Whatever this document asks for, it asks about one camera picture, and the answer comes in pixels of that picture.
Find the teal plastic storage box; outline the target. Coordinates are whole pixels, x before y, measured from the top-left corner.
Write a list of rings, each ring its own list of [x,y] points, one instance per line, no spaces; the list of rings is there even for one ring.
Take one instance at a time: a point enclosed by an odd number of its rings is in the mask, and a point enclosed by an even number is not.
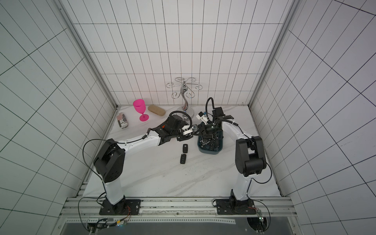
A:
[[[223,149],[223,130],[214,128],[208,130],[199,130],[197,146],[200,152],[216,155]]]

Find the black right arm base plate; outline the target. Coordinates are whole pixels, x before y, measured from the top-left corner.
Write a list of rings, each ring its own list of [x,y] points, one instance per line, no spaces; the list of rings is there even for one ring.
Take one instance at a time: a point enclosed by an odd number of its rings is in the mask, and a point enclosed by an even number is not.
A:
[[[219,215],[254,215],[257,213],[252,199],[239,201],[230,197],[229,199],[216,199],[214,203]]]

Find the silver metal cup rack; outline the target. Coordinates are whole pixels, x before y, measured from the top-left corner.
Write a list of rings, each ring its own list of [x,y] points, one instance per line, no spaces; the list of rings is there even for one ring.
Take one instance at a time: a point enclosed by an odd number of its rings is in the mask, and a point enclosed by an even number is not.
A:
[[[189,99],[195,97],[194,90],[200,91],[203,89],[202,85],[197,82],[197,79],[194,77],[177,77],[174,79],[174,82],[167,83],[166,87],[169,89],[179,88],[179,92],[173,92],[171,95],[173,99],[182,98],[183,104],[178,111],[186,113],[191,118],[194,117],[194,110],[189,105]]]

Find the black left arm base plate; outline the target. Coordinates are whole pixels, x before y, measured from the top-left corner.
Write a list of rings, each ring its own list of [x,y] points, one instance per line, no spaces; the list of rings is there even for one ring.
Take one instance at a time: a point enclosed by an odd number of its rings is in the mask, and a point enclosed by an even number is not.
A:
[[[138,215],[141,207],[141,200],[123,198],[117,204],[112,205],[105,199],[101,205],[100,215]]]

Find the black flip key buttons up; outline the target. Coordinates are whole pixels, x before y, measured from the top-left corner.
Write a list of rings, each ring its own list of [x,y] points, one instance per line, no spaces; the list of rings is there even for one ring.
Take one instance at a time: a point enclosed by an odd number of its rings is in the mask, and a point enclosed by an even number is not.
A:
[[[185,153],[181,154],[180,164],[182,164],[182,165],[185,164],[186,159],[187,159],[187,155]]]

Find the aluminium frame rail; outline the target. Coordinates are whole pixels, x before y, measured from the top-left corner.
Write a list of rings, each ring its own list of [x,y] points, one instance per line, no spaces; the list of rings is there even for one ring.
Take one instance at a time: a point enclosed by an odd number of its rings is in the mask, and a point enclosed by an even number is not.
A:
[[[292,217],[297,216],[292,201],[288,197],[254,197],[256,214],[254,215],[219,215],[215,207],[216,199],[228,199],[225,197],[131,197],[128,199],[141,200],[138,215],[130,215],[131,218],[157,218],[157,217]],[[123,218],[124,215],[100,215],[101,199],[96,198],[69,198],[66,200],[61,216],[71,218]]]

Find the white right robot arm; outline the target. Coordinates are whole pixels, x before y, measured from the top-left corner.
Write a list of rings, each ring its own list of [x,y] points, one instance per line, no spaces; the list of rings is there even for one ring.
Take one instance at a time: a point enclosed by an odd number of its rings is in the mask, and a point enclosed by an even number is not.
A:
[[[239,172],[236,186],[229,197],[233,205],[251,201],[248,191],[253,175],[261,174],[267,167],[263,140],[259,136],[247,136],[231,115],[224,115],[221,107],[214,108],[212,119],[208,113],[200,112],[197,146],[200,152],[216,155],[223,149],[223,133],[227,133],[235,143],[235,165]]]

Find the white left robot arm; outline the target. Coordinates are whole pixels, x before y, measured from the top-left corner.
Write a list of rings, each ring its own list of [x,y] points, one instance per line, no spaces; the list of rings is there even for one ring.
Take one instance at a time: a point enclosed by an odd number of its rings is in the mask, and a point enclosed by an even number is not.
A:
[[[150,147],[163,145],[173,138],[185,141],[193,137],[193,133],[197,131],[197,125],[193,124],[191,117],[188,117],[189,122],[186,122],[178,114],[185,115],[186,113],[173,111],[162,124],[149,128],[143,136],[121,142],[113,139],[105,141],[94,159],[94,167],[95,173],[100,175],[105,197],[110,205],[115,206],[125,199],[120,180],[125,157]]]

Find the black VW flip key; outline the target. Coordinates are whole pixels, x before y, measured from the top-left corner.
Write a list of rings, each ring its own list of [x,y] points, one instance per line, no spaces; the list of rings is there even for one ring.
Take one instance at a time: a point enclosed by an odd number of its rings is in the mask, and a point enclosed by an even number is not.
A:
[[[188,144],[183,144],[183,153],[184,154],[188,153]]]

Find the pink plastic wine goblet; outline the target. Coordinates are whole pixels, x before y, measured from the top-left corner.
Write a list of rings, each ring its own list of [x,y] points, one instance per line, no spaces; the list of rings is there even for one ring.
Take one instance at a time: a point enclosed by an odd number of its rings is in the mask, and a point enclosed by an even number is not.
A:
[[[149,115],[145,114],[146,111],[146,103],[143,99],[138,99],[133,102],[133,106],[135,110],[141,114],[140,121],[147,121],[149,119]]]

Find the beige woven glasses case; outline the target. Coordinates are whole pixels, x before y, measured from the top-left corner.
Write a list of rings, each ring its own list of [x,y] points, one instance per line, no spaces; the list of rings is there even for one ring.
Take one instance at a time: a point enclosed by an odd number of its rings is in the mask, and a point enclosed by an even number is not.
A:
[[[159,115],[159,116],[164,116],[166,111],[165,109],[159,107],[159,106],[156,106],[156,105],[150,105],[148,106],[148,111],[156,114],[156,115]]]

